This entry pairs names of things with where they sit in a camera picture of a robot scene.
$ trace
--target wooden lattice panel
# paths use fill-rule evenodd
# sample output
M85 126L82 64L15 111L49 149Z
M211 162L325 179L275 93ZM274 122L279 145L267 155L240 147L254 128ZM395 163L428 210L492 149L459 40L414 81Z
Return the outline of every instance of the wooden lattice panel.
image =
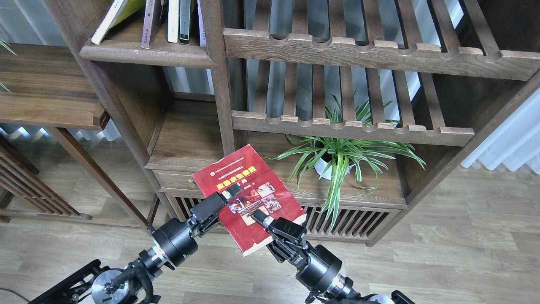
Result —
M277 36L268 31L271 1L258 1L253 30L225 29L227 56L511 80L540 69L540 53L499 49L477 0L460 4L482 48L461 46L443 0L428 0L441 47L423 43L411 0L395 1L404 45L384 40L377 0L362 1L367 41L346 37L342 0L328 1L330 39L309 35L307 2L294 1L291 33Z
M325 67L313 66L313 118L300 120L295 115L296 108L296 63L285 67L285 97L283 114L269 117L266 114L269 86L269 61L259 61L257 89L253 112L233 111L233 127L268 133L284 133L363 140L383 140L444 146L464 146L474 136L469 128L447 127L430 73L418 74L425 95L427 111L423 116L424 125L417 124L413 106L409 98L404 71L393 71L394 87L400 112L399 125L386 122L380 77L377 69L366 69L366 86L373 118L372 125L365 125L355 117L353 75L350 67L339 67L341 82L341 106L343 122L332 123L325 112Z
M183 216L191 217L190 209L202 199L177 197ZM347 208L339 209L337 221L330 229L331 219L326 219L326 212L321 207L303 206L307 220L302 225L307 228L311 239L339 239L369 243L399 212L399 209L383 208Z

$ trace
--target wooden shelf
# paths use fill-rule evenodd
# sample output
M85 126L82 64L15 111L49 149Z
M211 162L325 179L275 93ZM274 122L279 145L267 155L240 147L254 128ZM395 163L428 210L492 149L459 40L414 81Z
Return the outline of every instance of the wooden shelf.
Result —
M209 69L214 66L214 62L208 56L206 48L200 47L197 39L191 39L189 45L169 43L167 41L166 22L159 28L150 49L141 48L140 41L144 20L144 14L141 13L142 11L137 12L111 29L100 45L93 44L88 40L79 55L84 59L105 62L200 69Z
M258 85L255 91L253 112L233 111L233 128L270 133L357 138L435 144L442 146L464 146L474 136L471 128L448 127L445 124L433 79L429 73L419 73L425 99L414 108L409 98L405 72L393 71L394 87L400 112L400 125L387 123L384 116L379 73L366 69L366 79L373 125L357 121L354 106L354 88L350 67L340 67L341 100L344 121L332 123L325 112L325 69L313 65L313 118L302 121L295 115L296 109L296 63L285 67L285 94L283 113L280 117L266 115L268 75L270 62L259 61Z
M217 120L213 103L173 102L145 167L154 171L161 182L162 191L202 197L202 193L194 184L190 184L189 179L192 173L223 157ZM271 133L250 132L248 143L262 157L274 157L292 147L284 135ZM287 182L297 160L298 158L289 157L281 161L265 161L299 201L307 206L321 206L326 199L329 181L319 180L314 170L304 174L300 189L297 189L296 179ZM381 175L379 188L373 195L364 196L366 191L356 185L353 175L349 175L341 188L342 206L406 208L397 164L395 161L386 164L390 170ZM369 168L363 169L365 174L362 185L375 186L372 171Z
M173 101L145 166L195 172L223 158L215 103Z
M11 44L0 52L0 122L102 130L109 116L65 47Z
M346 37L342 1L335 1L330 6L330 39L327 41L307 34L307 5L295 5L291 34L271 35L268 31L269 7L259 5L259 1L253 30L225 29L226 53L237 58L523 81L529 80L540 69L540 53L500 50L477 0L461 2L480 38L482 49L460 45L443 1L428 1L442 47L422 43L410 1L397 1L404 46L384 40L376 1L363 1L364 23L368 29L368 41L365 42Z

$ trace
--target drawer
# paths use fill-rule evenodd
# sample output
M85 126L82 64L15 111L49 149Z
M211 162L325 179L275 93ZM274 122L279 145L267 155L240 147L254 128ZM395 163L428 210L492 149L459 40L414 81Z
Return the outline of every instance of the drawer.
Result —
M160 192L188 195L190 197L203 198L204 195L193 182L191 175L193 173L167 170L152 170L156 176L161 188Z

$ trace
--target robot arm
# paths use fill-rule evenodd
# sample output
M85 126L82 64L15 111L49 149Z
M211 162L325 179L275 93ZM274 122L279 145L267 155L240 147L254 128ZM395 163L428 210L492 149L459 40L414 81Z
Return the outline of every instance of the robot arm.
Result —
M187 221L171 219L157 230L149 228L154 246L141 251L125 269L101 268L101 262L94 260L30 304L77 304L88 296L83 294L89 289L95 303L132 304L141 289L146 296L140 304L158 303L160 296L154 295L152 281L163 273L161 267L174 270L195 253L198 245L194 238L205 235L219 222L218 212L240 191L235 184L193 207Z
M341 260L324 246L313 247L306 240L306 228L283 217L275 220L260 210L252 218L272 236L267 248L274 258L296 267L296 279L309 290L305 303L319 299L328 304L414 304L398 290L392 293L392 298L376 294L362 297L353 289L353 280L339 274Z

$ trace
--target book spine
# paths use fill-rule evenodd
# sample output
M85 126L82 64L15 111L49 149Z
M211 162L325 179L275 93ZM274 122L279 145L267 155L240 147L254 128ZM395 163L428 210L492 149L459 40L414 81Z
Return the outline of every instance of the book spine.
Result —
M197 10L199 13L199 36L201 47L206 46L206 34L204 32L203 13L201 12L201 1L197 0Z
M190 42L191 0L180 0L180 43Z
M169 0L167 41L178 42L178 26L180 17L180 0Z
M146 8L144 10L144 23L143 23L143 38L140 42L140 46L143 49L150 48L150 35L152 33L152 23L154 18L159 16L154 15L154 6L156 0L146 0Z
M98 26L96 32L92 36L92 39L90 39L92 43L100 44L102 42L105 34L112 27L112 25L118 18L118 15L121 12L122 8L126 5L127 1L128 0L114 0L112 2L109 11L105 15L105 18L103 18L103 21Z

